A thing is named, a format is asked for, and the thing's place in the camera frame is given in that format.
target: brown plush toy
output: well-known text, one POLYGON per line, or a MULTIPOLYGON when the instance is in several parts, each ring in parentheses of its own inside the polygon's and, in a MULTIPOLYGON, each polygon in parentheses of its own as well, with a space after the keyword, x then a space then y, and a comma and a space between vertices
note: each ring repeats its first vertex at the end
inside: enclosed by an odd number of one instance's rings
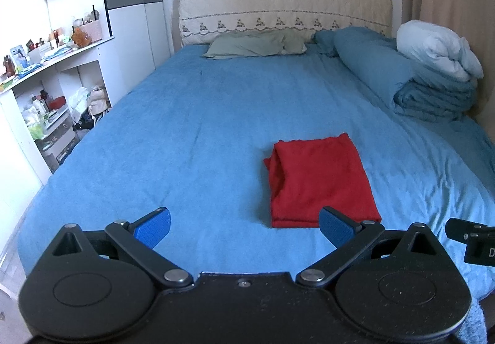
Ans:
POLYGON ((91 37, 79 27, 77 27, 71 36, 72 41, 76 43, 79 48, 84 48, 91 44, 91 37))

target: pink box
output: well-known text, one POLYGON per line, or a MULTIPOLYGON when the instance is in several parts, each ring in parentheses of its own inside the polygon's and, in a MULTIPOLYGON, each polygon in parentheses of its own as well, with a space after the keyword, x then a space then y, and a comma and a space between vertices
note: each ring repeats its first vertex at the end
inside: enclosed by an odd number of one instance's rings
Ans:
POLYGON ((103 31, 101 30, 100 20, 84 24, 78 28, 80 28, 81 31, 86 32, 91 37, 91 42, 96 42, 103 39, 103 31))

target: metal screw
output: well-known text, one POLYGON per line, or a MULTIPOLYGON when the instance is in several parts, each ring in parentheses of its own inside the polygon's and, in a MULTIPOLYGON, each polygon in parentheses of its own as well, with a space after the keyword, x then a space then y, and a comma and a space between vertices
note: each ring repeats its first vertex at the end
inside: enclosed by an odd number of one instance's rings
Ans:
POLYGON ((304 281, 319 282, 324 278, 325 278, 325 273, 321 270, 307 269, 301 272, 301 279, 303 279, 304 281))
POLYGON ((163 276, 167 281, 184 282, 189 277, 189 273, 181 269, 172 269, 167 271, 163 276))

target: blue gripper pad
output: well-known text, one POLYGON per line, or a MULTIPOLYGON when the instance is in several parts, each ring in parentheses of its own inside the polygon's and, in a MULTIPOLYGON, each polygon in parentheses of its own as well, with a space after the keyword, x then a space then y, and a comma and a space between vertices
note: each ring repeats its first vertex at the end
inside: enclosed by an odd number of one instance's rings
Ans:
POLYGON ((133 237, 153 249, 170 232, 171 221, 170 211, 162 207, 134 223, 133 237))
POLYGON ((353 225, 347 224, 335 214, 323 208, 320 211, 319 225, 320 231, 336 247, 340 248, 356 236, 356 226, 353 220, 349 219, 353 225))

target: white wardrobe door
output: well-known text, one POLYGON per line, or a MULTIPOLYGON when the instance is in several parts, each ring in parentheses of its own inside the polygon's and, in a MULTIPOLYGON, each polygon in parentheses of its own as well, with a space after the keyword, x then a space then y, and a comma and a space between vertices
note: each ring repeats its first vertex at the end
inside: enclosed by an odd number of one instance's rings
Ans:
POLYGON ((147 3, 144 6, 148 19, 149 40, 152 45, 154 64, 158 68, 170 58, 163 2, 147 3))
POLYGON ((134 5, 112 9, 108 13, 122 71, 122 83, 129 92, 155 70, 146 11, 144 5, 134 5))

